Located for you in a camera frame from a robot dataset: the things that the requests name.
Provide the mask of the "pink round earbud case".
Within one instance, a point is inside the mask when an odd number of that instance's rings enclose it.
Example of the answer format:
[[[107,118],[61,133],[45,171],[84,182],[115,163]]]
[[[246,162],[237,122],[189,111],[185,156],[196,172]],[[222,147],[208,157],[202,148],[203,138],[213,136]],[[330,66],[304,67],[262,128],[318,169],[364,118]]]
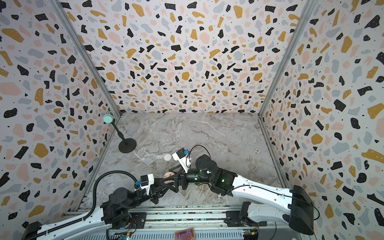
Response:
[[[172,178],[172,176],[174,176],[175,173],[174,172],[167,172],[165,175],[164,175],[164,178],[169,178],[171,177],[169,180],[165,181],[165,184],[173,184],[174,183],[174,180]]]

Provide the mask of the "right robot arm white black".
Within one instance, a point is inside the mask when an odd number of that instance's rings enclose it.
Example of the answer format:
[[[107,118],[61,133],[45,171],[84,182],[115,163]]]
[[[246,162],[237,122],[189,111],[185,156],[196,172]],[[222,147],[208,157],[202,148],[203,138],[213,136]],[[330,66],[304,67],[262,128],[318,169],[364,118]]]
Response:
[[[215,194],[246,199],[241,221],[248,226],[257,222],[281,222],[300,234],[312,236],[315,233],[317,218],[314,214],[318,210],[303,187],[275,188],[251,181],[219,168],[207,155],[200,156],[195,166],[161,180],[160,184],[174,192],[189,184],[206,184]]]

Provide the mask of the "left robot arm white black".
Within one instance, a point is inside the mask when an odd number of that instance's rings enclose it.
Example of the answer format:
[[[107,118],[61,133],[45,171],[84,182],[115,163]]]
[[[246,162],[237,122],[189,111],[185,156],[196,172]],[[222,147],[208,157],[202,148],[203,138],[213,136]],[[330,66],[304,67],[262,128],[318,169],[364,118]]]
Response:
[[[131,213],[130,211],[146,201],[154,204],[159,202],[166,192],[178,192],[179,178],[176,175],[165,179],[154,178],[153,175],[142,176],[140,180],[135,177],[134,191],[118,188],[109,195],[109,199],[96,205],[96,191],[102,178],[98,178],[93,187],[93,203],[89,212],[77,217],[67,219],[50,225],[34,222],[27,226],[22,238],[24,240],[64,240],[83,237],[90,231],[102,227],[113,230],[136,231],[143,229],[147,214]]]

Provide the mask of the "white earbud charging case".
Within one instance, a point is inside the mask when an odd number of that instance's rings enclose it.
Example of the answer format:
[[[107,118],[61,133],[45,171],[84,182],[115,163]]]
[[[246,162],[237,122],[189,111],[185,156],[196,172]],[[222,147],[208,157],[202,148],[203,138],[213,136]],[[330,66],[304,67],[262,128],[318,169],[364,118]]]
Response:
[[[172,160],[172,159],[173,159],[173,157],[172,157],[171,154],[166,154],[166,155],[164,156],[164,160],[167,161],[167,162],[169,162],[169,161]]]

